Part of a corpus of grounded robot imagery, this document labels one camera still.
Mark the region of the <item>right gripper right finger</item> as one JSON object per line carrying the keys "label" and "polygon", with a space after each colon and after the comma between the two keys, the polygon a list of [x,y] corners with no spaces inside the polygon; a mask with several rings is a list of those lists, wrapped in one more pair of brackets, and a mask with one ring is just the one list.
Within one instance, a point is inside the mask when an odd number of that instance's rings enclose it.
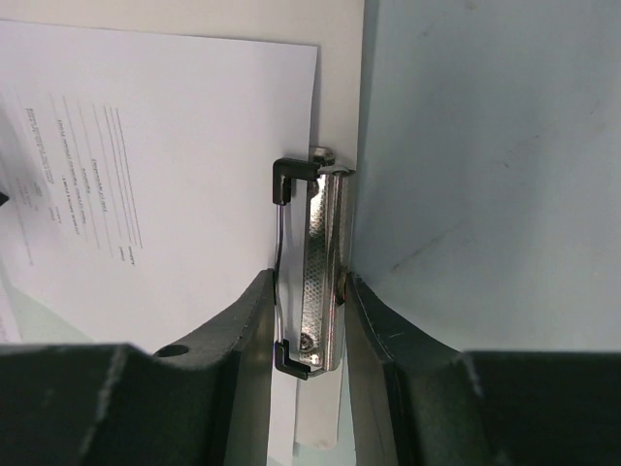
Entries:
{"label": "right gripper right finger", "polygon": [[459,351],[349,275],[345,330],[360,465],[616,465],[616,352]]}

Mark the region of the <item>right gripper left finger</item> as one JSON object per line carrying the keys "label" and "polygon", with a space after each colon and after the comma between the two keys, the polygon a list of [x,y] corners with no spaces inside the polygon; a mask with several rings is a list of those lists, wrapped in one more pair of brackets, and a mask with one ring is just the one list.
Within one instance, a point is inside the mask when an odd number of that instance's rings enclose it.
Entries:
{"label": "right gripper left finger", "polygon": [[128,344],[1,348],[5,465],[263,465],[274,281],[155,353]]}

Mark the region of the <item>metal folder clip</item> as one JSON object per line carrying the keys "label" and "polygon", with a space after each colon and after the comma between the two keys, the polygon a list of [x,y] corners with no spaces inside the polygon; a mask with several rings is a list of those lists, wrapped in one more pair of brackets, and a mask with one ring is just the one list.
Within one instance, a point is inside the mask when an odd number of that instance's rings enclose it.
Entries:
{"label": "metal folder clip", "polygon": [[[275,368],[307,381],[337,370],[343,359],[348,220],[348,182],[355,171],[336,163],[333,152],[311,147],[309,159],[282,157],[273,164],[272,200],[277,207],[277,242],[273,274],[277,336]],[[291,353],[285,338],[279,296],[279,270],[284,240],[284,208],[293,197],[295,182],[307,184],[304,256],[302,264],[302,329],[298,349]]]}

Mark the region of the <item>white signature form sheet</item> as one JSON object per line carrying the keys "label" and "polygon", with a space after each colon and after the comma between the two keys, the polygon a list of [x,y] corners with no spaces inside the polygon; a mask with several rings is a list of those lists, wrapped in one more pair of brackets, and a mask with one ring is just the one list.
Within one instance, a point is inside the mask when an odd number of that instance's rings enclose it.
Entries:
{"label": "white signature form sheet", "polygon": [[1,25],[1,259],[97,342],[156,350],[273,261],[272,166],[309,147],[312,46]]}

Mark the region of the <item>white folder with clip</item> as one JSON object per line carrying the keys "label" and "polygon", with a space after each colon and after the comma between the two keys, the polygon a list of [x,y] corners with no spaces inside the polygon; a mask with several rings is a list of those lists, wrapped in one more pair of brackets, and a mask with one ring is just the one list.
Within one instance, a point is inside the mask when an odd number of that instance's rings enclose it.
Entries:
{"label": "white folder with clip", "polygon": [[[355,166],[364,1],[280,1],[274,36],[316,45],[310,141]],[[270,465],[352,465],[355,462],[348,375],[344,365],[306,382],[274,371],[268,442]]]}

